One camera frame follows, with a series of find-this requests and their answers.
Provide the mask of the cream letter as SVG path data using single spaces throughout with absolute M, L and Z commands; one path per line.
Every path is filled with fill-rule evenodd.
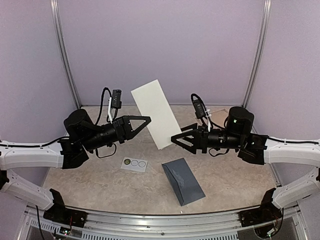
M 170 146 L 171 137 L 182 131 L 159 81 L 144 84 L 132 90 L 131 95 L 140 114 L 151 119 L 147 129 L 156 147 L 162 150 Z

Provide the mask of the dark blue envelope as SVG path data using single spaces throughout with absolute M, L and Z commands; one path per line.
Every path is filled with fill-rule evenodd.
M 163 163 L 162 168 L 180 206 L 185 206 L 206 195 L 184 158 Z

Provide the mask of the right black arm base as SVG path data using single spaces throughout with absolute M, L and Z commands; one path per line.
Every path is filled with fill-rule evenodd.
M 239 212 L 242 227 L 259 225 L 283 217 L 282 208 L 278 208 L 272 203 L 275 190 L 276 188 L 272 188 L 264 194 L 259 207 Z

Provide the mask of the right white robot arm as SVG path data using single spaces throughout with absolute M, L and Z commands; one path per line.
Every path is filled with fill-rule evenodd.
M 192 154 L 208 149 L 235 150 L 238 157 L 253 165 L 288 163 L 312 166 L 313 169 L 299 179 L 268 190 L 256 210 L 256 218 L 266 222 L 276 209 L 309 197 L 320 190 L 319 140 L 287 140 L 252 133 L 254 115 L 243 107 L 234 106 L 228 111 L 224 128 L 210 129 L 196 123 L 181 129 L 171 142 Z

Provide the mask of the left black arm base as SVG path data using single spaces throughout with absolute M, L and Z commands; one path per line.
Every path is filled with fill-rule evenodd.
M 61 194 L 57 190 L 51 188 L 49 191 L 53 196 L 53 205 L 44 211 L 43 218 L 70 227 L 83 228 L 88 213 L 82 210 L 67 208 Z

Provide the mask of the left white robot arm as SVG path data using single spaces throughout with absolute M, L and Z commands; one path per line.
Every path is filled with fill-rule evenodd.
M 28 167 L 76 169 L 88 160 L 88 153 L 101 147 L 123 144 L 133 139 L 149 123 L 149 116 L 124 115 L 108 124 L 93 123 L 85 109 L 72 112 L 63 124 L 68 133 L 48 143 L 0 143 L 0 191 L 13 195 L 49 211 L 63 223 L 70 218 L 61 194 L 54 189 L 42 188 L 13 170 Z

